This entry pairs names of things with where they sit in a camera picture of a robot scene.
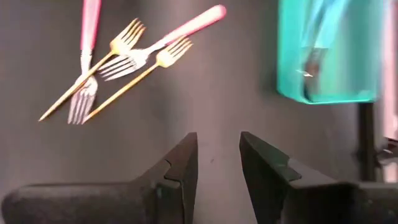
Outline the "teal plastic bin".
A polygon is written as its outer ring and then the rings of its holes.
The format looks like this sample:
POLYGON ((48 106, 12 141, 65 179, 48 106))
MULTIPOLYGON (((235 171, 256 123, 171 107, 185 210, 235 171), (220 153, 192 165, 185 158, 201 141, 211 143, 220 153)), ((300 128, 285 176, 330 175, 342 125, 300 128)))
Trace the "teal plastic bin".
POLYGON ((386 0, 279 0, 277 89, 309 104, 377 99, 386 0))

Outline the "pink handled silver fork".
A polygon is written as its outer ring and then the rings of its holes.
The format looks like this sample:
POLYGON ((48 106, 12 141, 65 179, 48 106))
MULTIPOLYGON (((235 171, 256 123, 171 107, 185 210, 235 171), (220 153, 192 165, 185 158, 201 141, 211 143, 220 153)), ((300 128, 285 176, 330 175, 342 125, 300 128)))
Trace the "pink handled silver fork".
MULTIPOLYGON (((82 11, 80 66, 84 74, 90 69, 95 48, 97 26, 100 17, 101 0, 84 0, 82 11)), ((68 113, 68 124, 82 124, 95 101, 98 82, 91 76, 72 96, 68 113)))
POLYGON ((132 49, 125 54, 119 55, 98 69, 99 74, 106 81, 123 77, 143 67, 152 52, 159 50, 183 35, 190 35, 202 28, 205 28, 218 20, 224 18, 226 8, 224 5, 215 5, 190 21, 184 23, 179 28, 165 35, 162 39, 145 49, 132 49))

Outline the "gold fork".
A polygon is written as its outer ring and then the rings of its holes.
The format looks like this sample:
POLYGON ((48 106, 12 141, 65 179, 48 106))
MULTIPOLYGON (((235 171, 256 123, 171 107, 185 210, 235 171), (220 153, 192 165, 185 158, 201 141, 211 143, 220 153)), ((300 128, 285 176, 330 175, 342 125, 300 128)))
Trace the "gold fork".
POLYGON ((87 79, 91 77, 97 69, 100 68, 111 56, 121 55, 131 50, 146 28, 139 18, 135 18, 130 24, 121 31, 110 43, 110 51, 105 55, 96 65, 91 67, 86 73, 81 75, 78 79, 38 120, 42 121, 54 112, 65 100, 67 100, 74 92, 76 92, 87 79))
POLYGON ((118 90, 115 94, 110 96, 106 101, 104 101, 99 107, 93 110, 89 115, 85 116, 82 120, 82 124, 87 122, 89 119, 94 117, 102 109, 112 103, 115 99, 120 97, 123 93, 127 92, 135 84, 138 84, 143 78, 150 74, 157 67, 168 68, 173 65, 193 44, 186 37, 181 37, 174 41, 170 46, 161 50, 156 56, 156 62, 153 66, 149 67, 146 71, 138 75, 135 79, 131 80, 127 85, 118 90))

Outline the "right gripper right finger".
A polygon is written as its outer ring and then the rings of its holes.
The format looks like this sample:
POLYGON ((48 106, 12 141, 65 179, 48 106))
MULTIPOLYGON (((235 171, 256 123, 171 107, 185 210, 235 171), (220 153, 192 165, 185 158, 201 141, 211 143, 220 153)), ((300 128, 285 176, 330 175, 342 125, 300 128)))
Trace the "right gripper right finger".
POLYGON ((248 131, 241 132, 239 150, 257 223, 280 224, 290 182, 302 176, 288 155, 248 131))

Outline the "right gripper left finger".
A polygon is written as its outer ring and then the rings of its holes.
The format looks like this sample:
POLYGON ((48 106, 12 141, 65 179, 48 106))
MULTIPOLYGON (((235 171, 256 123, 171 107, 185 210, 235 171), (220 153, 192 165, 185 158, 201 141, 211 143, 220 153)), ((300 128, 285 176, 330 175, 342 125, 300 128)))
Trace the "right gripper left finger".
POLYGON ((192 224, 198 182, 198 136, 188 133, 136 178, 132 224, 192 224))

